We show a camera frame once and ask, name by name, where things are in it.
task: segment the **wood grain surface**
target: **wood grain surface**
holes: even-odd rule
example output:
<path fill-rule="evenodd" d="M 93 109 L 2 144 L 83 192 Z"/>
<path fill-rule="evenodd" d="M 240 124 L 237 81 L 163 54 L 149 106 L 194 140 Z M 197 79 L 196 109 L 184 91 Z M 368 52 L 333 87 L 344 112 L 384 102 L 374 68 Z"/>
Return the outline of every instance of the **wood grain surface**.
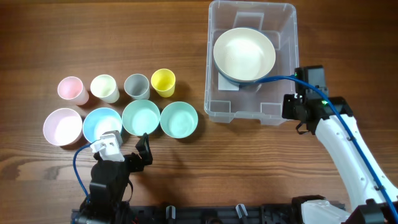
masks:
<path fill-rule="evenodd" d="M 84 117 L 102 106 L 121 113 L 130 102 L 121 91 L 113 105 L 92 95 L 88 105 L 71 105 L 57 95 L 62 78 L 80 77 L 89 88 L 105 73 L 123 88 L 129 75 L 150 77 L 159 68 L 174 71 L 177 86 L 173 97 L 152 91 L 151 100 L 161 108 L 186 101 L 198 111 L 199 124 L 186 139 L 162 131 L 150 135 L 154 163 L 131 175 L 132 205 L 260 205 L 320 194 L 349 208 L 327 151 L 315 136 L 299 136 L 297 122 L 275 127 L 208 119 L 203 102 L 210 2 L 62 2 L 72 3 L 0 6 L 1 223 L 68 223 L 70 210 L 84 198 L 72 157 L 85 140 L 50 145 L 42 134 L 48 114 L 67 107 Z M 300 64 L 325 66 L 330 95 L 347 99 L 371 152 L 397 185 L 398 2 L 291 3 Z M 123 152 L 135 150 L 137 137 L 124 140 Z M 83 151 L 77 164 L 88 186 L 91 152 Z"/>

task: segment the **plastic bin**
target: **plastic bin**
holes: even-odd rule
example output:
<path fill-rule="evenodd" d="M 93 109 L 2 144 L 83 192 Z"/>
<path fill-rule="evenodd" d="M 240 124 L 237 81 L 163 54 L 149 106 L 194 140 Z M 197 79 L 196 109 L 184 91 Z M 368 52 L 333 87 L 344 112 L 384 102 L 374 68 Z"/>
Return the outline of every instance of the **plastic bin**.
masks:
<path fill-rule="evenodd" d="M 269 2 L 213 1 L 209 6 L 205 111 L 210 120 L 230 123 L 235 118 L 259 119 L 261 124 L 279 125 L 285 94 L 295 92 L 294 83 L 241 85 L 238 91 L 218 89 L 218 71 L 213 47 L 220 35 L 236 27 L 252 27 L 274 44 L 276 61 L 268 77 L 291 75 L 299 66 L 297 16 L 293 5 Z"/>

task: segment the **light blue bowl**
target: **light blue bowl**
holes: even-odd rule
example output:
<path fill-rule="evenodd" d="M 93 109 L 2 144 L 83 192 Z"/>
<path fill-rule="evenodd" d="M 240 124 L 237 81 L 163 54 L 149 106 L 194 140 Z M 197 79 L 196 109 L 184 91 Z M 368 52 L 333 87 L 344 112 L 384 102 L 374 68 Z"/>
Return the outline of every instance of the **light blue bowl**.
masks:
<path fill-rule="evenodd" d="M 107 131 L 122 131 L 122 119 L 111 108 L 98 108 L 89 113 L 83 122 L 83 134 L 89 142 L 95 142 Z"/>
<path fill-rule="evenodd" d="M 198 126 L 198 113 L 186 102 L 174 102 L 167 105 L 160 116 L 160 125 L 168 136 L 185 138 Z"/>
<path fill-rule="evenodd" d="M 124 129 L 135 136 L 150 134 L 159 125 L 160 111 L 149 100 L 136 100 L 126 106 L 122 114 Z"/>

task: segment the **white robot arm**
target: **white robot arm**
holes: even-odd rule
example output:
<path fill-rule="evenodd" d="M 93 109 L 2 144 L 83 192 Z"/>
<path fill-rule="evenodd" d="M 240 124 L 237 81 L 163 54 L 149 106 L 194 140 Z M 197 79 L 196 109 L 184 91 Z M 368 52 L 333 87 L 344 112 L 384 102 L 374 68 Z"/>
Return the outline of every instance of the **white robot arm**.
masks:
<path fill-rule="evenodd" d="M 373 158 L 359 133 L 354 116 L 349 117 L 346 114 L 341 116 L 353 132 L 388 196 L 396 202 L 398 189 L 393 186 Z M 376 203 L 386 202 L 357 149 L 349 140 L 347 132 L 335 115 L 330 116 L 329 119 L 321 119 L 315 135 L 333 159 L 347 189 L 352 209 L 358 205 L 366 205 L 368 199 L 373 199 Z M 311 200 L 302 204 L 302 217 L 305 224 L 319 223 L 320 220 L 324 220 L 322 223 L 325 224 L 341 223 L 345 222 L 349 216 L 350 213 L 330 205 L 326 200 Z"/>
<path fill-rule="evenodd" d="M 298 197 L 292 204 L 302 223 L 384 223 L 385 219 L 398 223 L 395 208 L 398 189 L 373 158 L 344 98 L 327 97 L 323 67 L 296 68 L 295 79 L 287 79 L 296 82 L 296 94 L 284 96 L 282 117 L 299 120 L 297 132 L 311 132 L 324 145 L 343 179 L 354 210 L 351 214 L 336 208 L 319 195 Z M 303 124 L 308 131 L 299 131 Z"/>

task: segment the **cup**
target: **cup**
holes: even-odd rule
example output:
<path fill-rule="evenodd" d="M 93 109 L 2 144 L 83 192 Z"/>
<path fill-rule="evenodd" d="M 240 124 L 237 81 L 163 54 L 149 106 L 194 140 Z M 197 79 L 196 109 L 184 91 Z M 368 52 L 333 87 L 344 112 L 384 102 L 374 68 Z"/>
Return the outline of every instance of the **cup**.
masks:
<path fill-rule="evenodd" d="M 73 144 L 82 135 L 83 121 L 81 116 L 69 108 L 60 108 L 51 113 L 44 121 L 45 139 L 54 146 Z"/>
<path fill-rule="evenodd" d="M 89 113 L 83 122 L 83 134 L 93 143 L 107 131 L 122 131 L 122 119 L 118 112 L 111 108 L 98 108 Z"/>
<path fill-rule="evenodd" d="M 145 75 L 130 75 L 124 82 L 124 91 L 135 100 L 148 100 L 149 80 Z"/>
<path fill-rule="evenodd" d="M 88 101 L 88 92 L 77 77 L 64 78 L 58 85 L 58 95 L 75 105 L 83 105 Z"/>
<path fill-rule="evenodd" d="M 93 79 L 90 90 L 99 99 L 114 103 L 119 99 L 119 90 L 115 79 L 110 75 L 98 75 Z"/>
<path fill-rule="evenodd" d="M 124 129 L 135 136 L 150 134 L 159 126 L 160 111 L 149 100 L 136 100 L 129 103 L 123 111 Z"/>
<path fill-rule="evenodd" d="M 156 71 L 152 75 L 150 82 L 161 97 L 170 97 L 173 95 L 175 89 L 175 75 L 169 69 L 162 68 Z"/>
<path fill-rule="evenodd" d="M 198 113 L 186 102 L 171 103 L 162 111 L 160 126 L 172 138 L 188 137 L 198 126 Z"/>

